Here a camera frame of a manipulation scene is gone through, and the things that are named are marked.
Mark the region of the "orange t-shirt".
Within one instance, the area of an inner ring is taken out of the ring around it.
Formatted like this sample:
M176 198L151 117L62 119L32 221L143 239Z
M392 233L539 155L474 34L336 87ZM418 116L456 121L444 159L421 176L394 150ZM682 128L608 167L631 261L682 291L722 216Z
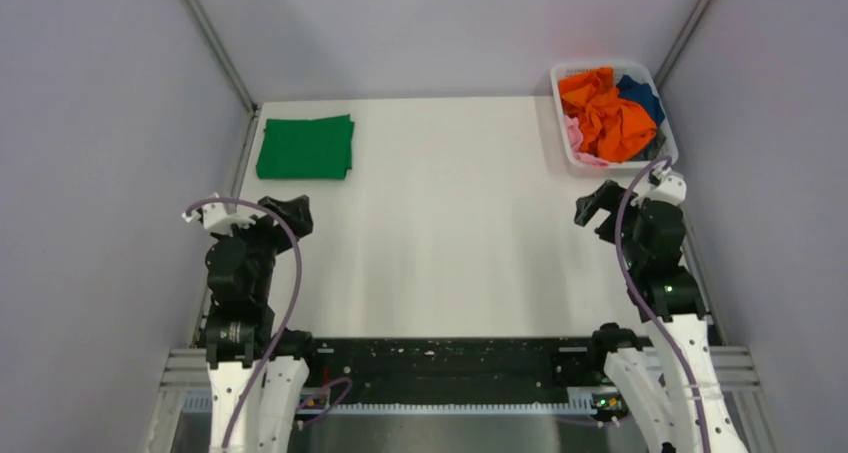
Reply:
M619 96L611 67L559 79L556 92L564 117L579 120L580 150L609 164L633 160L656 135L658 126L645 110Z

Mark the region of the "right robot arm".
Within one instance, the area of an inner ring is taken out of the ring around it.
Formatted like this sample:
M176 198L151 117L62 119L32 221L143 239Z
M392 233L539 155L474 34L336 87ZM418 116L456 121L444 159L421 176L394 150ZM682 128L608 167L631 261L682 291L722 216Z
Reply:
M574 221L584 226L601 210L610 215L595 232L616 248L661 374L649 371L632 331L608 323L593 333L589 377L617 389L625 418L635 422L651 452L746 451L710 355L706 307L681 263L682 210L611 180L577 200Z

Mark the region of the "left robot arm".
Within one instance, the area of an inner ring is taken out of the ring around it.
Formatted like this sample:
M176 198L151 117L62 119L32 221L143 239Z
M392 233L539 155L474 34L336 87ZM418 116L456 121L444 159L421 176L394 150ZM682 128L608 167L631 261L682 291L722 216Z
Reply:
M211 392L212 452L285 452L304 386L320 359L305 331L274 326L269 303L276 259L313 231L307 196L263 197L254 215L230 213L214 196L185 213L215 242L204 262L210 308L200 344Z

